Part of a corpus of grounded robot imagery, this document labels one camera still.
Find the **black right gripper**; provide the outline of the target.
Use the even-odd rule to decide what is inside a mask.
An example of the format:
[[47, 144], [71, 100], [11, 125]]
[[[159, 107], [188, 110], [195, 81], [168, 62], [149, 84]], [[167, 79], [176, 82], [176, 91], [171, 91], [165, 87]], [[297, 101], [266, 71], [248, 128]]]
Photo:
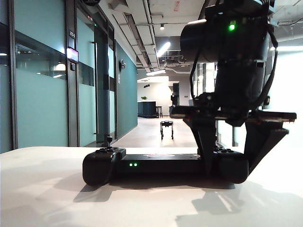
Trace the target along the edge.
[[215, 120], [226, 121], [233, 126], [241, 126], [246, 122], [244, 155], [249, 161], [251, 173], [262, 158], [289, 133], [289, 130], [283, 128], [283, 122], [294, 122], [296, 113], [262, 110], [229, 113], [205, 106], [176, 106], [171, 110], [171, 117], [183, 118], [190, 127], [204, 162], [205, 173], [209, 175], [216, 141]]

